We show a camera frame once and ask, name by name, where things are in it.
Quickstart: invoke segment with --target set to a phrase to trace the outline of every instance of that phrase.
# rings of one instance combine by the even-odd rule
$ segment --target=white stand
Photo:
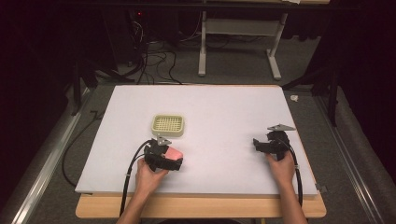
[[[206,34],[226,35],[269,35],[274,36],[274,45],[267,50],[267,57],[273,77],[280,80],[281,75],[276,63],[275,53],[285,27],[287,13],[283,13],[280,21],[240,21],[224,19],[207,19],[206,12],[202,15],[201,50],[199,55],[198,76],[206,74]]]

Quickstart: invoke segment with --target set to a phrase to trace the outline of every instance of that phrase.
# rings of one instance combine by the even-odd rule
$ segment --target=gray carpet
[[[295,39],[282,40],[276,54],[281,81],[274,81],[271,77],[269,64],[263,53],[263,46],[270,48],[271,41],[267,38],[250,42],[249,39],[236,37],[238,40],[230,41],[224,48],[221,39],[208,41],[213,48],[207,51],[206,77],[198,77],[199,48],[194,42],[186,42],[179,48],[169,46],[162,48],[161,44],[152,46],[151,50],[173,50],[177,53],[177,62],[171,73],[173,77],[183,83],[203,84],[277,84],[283,85],[301,76],[309,63],[315,50],[317,40],[299,42]],[[166,54],[164,63],[157,64],[158,56],[149,57],[147,74],[142,81],[156,84],[168,80],[168,71],[173,64],[172,54]],[[121,71],[128,68],[121,66]],[[82,111],[81,118],[73,132],[72,139],[81,131],[92,118],[92,110],[104,111],[114,88],[113,82],[101,80],[101,85],[93,92],[92,98]],[[289,99],[291,94],[298,94],[300,100],[296,103]],[[324,218],[310,219],[310,223],[372,223],[366,216],[355,187],[350,180],[347,168],[343,163],[338,146],[334,141],[332,129],[327,125],[325,116],[318,106],[318,98],[311,96],[307,87],[299,90],[286,91],[291,114],[302,138],[307,157],[310,161],[317,182],[325,186],[327,192],[322,194],[327,207]],[[343,136],[346,146],[351,149],[351,157],[356,160],[358,169],[368,189],[375,197],[378,209],[381,211],[385,223],[394,223],[396,220],[396,188],[387,172],[380,164],[373,150],[362,134],[359,123],[348,109],[347,101],[340,94],[337,106],[337,130]],[[70,114],[70,106],[65,112],[65,117]],[[60,120],[60,126],[66,122]],[[77,182],[79,175],[88,157],[89,151],[100,120],[95,121],[70,148],[66,158],[66,171],[70,178]],[[9,200],[8,207],[0,216],[0,223],[10,223],[21,206],[23,199],[32,186],[36,175],[50,154],[51,146],[56,144],[51,139],[56,139],[54,130],[49,140],[37,153],[25,177]],[[73,187],[67,184],[62,176],[58,164],[53,177],[44,192],[39,204],[33,212],[28,223],[115,223],[115,219],[80,219],[75,215],[79,195]],[[281,223],[279,218],[268,218],[267,223]]]

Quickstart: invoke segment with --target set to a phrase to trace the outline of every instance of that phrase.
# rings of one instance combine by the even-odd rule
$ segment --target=white paper
[[[163,193],[278,194],[264,154],[252,139],[267,142],[267,127],[295,127],[280,87],[118,86],[78,181],[77,192],[122,192],[139,146],[155,137],[157,114],[185,120],[184,134],[168,138],[184,154],[179,171],[157,189]],[[297,131],[287,132],[302,174],[304,195],[317,190]],[[134,174],[129,191],[134,191]]]

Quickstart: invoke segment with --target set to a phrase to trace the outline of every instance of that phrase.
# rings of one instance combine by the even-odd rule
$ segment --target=metal rail
[[[348,7],[335,7],[327,4],[313,4],[313,5],[296,5],[287,3],[141,3],[141,2],[122,2],[122,1],[60,1],[61,6],[66,7],[132,7],[136,9],[183,9],[194,11],[220,11],[220,10],[255,10],[255,11],[271,11],[271,12],[306,12],[316,11],[321,13],[348,13],[352,11],[359,11],[362,9],[361,5]]]
[[[355,189],[359,200],[361,201],[361,205],[363,206],[364,212],[370,220],[370,223],[385,223],[384,219],[378,211],[378,208],[373,200],[370,190],[367,188],[364,180],[362,179],[358,168],[352,160],[352,157],[349,155],[348,148],[344,144],[340,133],[335,127],[332,126],[331,121],[327,117],[327,109],[324,100],[320,96],[314,97],[314,100],[317,103],[317,106],[321,114],[323,115],[323,118],[325,118],[326,123],[332,132],[332,136],[339,149],[338,153],[340,155],[341,162],[346,169],[346,174],[348,175],[350,182],[352,183],[352,186]]]
[[[82,108],[88,103],[89,98],[91,97],[92,92],[88,91],[88,88],[84,91],[83,94],[83,104],[79,112],[70,118],[68,121],[68,126],[64,130],[64,134],[62,138],[59,140],[58,144],[51,150],[49,157],[46,160],[43,168],[38,174],[35,183],[31,187],[28,195],[23,201],[20,210],[17,215],[14,217],[12,224],[22,224],[27,223],[30,215],[33,214],[35,207],[41,199],[41,196],[44,194],[44,191],[47,188],[47,185],[50,182],[50,179],[55,171],[55,168],[64,153],[64,149],[66,148],[67,142],[74,131],[78,120],[81,116]]]

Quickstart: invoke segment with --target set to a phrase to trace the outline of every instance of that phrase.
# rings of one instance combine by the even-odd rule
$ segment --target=pink object
[[[177,161],[178,159],[183,158],[183,153],[172,147],[169,147],[165,153],[165,158],[169,160]]]

